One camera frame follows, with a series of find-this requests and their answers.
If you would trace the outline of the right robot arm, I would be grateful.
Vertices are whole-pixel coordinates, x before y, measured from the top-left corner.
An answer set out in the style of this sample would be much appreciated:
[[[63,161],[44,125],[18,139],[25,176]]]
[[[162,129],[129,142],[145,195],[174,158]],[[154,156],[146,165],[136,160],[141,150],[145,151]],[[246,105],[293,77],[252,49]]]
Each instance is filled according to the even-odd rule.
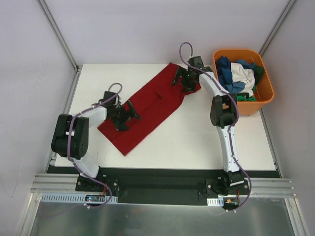
[[[184,86],[184,92],[192,92],[197,84],[201,84],[212,96],[210,121],[219,134],[223,168],[221,176],[211,184],[211,189],[225,196],[233,194],[238,190],[239,185],[245,182],[235,141],[235,124],[239,118],[237,97],[222,87],[208,67],[206,72],[202,73],[200,70],[185,69],[180,66],[172,85],[178,83]]]

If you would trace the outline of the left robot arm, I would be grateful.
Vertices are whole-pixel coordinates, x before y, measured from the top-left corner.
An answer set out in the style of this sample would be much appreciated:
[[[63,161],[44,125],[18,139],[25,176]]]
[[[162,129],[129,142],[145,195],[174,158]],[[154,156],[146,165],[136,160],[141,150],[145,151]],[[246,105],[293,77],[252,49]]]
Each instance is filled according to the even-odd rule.
[[[71,162],[79,172],[80,182],[92,189],[106,191],[109,186],[102,178],[100,166],[88,153],[89,130],[111,120],[118,131],[127,131],[126,122],[131,118],[141,119],[132,103],[128,100],[125,108],[120,101],[101,99],[98,103],[76,115],[58,116],[51,142],[51,150]]]

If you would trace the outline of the red t-shirt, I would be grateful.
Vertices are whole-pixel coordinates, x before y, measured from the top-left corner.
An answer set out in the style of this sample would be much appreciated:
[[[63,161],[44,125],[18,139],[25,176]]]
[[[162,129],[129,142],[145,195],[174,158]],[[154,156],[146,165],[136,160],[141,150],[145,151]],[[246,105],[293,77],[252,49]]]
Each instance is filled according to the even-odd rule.
[[[179,65],[170,63],[140,90],[129,98],[141,120],[131,118],[126,122],[129,130],[117,131],[112,120],[107,119],[98,130],[126,156],[162,122],[174,113],[190,93],[183,92],[178,83],[172,86]]]

